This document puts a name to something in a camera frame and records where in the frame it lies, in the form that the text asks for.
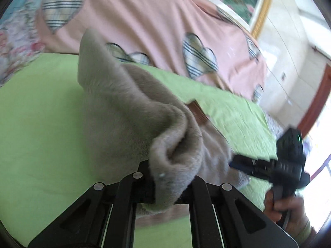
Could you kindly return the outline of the right hand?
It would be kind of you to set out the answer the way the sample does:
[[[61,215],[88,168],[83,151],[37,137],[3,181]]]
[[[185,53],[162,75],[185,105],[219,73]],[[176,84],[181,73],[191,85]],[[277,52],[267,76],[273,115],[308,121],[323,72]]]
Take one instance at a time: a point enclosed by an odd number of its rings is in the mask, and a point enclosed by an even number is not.
[[[263,213],[276,223],[281,220],[282,213],[285,211],[290,212],[285,231],[292,237],[296,237],[306,227],[309,221],[305,213],[303,198],[291,196],[275,200],[273,191],[268,190],[265,195]]]

